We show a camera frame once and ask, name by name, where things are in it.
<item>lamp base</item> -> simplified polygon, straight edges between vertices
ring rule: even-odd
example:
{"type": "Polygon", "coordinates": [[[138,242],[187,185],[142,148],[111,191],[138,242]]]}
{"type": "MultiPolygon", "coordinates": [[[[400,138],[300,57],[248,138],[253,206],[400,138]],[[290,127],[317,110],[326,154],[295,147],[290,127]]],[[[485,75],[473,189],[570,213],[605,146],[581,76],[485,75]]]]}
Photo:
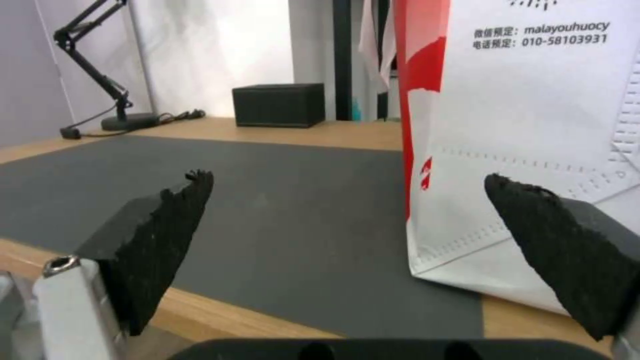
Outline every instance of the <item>lamp base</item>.
{"type": "Polygon", "coordinates": [[[160,124],[159,117],[153,113],[127,114],[127,120],[108,117],[102,120],[102,130],[105,131],[134,131],[146,129],[160,124]]]}

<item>power cord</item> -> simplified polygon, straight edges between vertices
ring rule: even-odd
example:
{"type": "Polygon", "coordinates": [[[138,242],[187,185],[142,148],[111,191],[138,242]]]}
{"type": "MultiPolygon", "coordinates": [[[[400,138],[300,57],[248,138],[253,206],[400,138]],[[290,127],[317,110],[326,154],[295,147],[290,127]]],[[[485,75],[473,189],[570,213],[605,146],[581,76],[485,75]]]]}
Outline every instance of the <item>power cord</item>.
{"type": "MultiPolygon", "coordinates": [[[[87,122],[91,121],[91,120],[95,120],[97,118],[99,118],[100,116],[108,113],[109,111],[115,109],[116,105],[113,105],[112,107],[108,108],[107,110],[104,110],[101,113],[98,113],[90,118],[87,118],[85,120],[82,120],[80,122],[78,122],[77,124],[72,124],[69,126],[65,126],[63,128],[60,129],[60,135],[62,135],[62,138],[64,139],[69,139],[69,140],[78,140],[80,138],[82,138],[83,136],[86,136],[88,138],[108,138],[108,137],[112,137],[112,136],[119,136],[119,135],[124,135],[127,133],[132,132],[132,130],[126,130],[126,131],[119,131],[117,133],[106,133],[106,134],[82,134],[80,133],[80,130],[77,129],[78,126],[82,125],[82,124],[86,124],[87,122]]],[[[170,124],[172,122],[175,121],[180,121],[180,120],[194,120],[194,119],[200,119],[205,117],[207,114],[204,112],[204,110],[200,110],[200,109],[195,109],[191,112],[189,111],[185,111],[184,113],[178,114],[177,116],[171,114],[171,113],[162,113],[158,116],[158,123],[157,125],[166,125],[166,124],[170,124]]]]}

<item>phone number text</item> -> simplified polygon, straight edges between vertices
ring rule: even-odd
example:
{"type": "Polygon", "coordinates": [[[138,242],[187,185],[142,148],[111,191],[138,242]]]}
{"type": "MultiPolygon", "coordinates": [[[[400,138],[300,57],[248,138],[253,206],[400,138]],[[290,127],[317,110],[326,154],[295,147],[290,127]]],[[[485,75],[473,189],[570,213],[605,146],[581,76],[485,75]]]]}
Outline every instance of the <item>phone number text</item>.
{"type": "Polygon", "coordinates": [[[607,34],[592,35],[565,35],[560,37],[537,37],[522,39],[522,46],[543,46],[543,45],[588,45],[603,44],[607,42],[607,34]]]}

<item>black speaker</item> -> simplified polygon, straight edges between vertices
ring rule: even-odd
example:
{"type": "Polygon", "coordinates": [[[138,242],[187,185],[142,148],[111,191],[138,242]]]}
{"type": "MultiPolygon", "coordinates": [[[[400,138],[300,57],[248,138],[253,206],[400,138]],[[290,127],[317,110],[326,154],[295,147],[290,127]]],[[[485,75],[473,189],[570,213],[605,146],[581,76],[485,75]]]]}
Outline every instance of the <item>black speaker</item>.
{"type": "Polygon", "coordinates": [[[324,84],[233,89],[237,126],[311,127],[324,120],[324,84]]]}

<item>gray desk mat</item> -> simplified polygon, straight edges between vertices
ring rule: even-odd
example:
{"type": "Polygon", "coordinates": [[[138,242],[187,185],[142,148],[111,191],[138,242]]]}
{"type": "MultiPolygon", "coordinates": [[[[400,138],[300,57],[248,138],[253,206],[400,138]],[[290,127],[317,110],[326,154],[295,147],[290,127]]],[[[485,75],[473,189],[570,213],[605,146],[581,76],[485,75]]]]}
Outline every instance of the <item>gray desk mat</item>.
{"type": "Polygon", "coordinates": [[[0,237],[71,253],[194,168],[216,184],[173,286],[349,337],[478,338],[479,296],[411,277],[400,152],[121,136],[0,166],[0,237]]]}

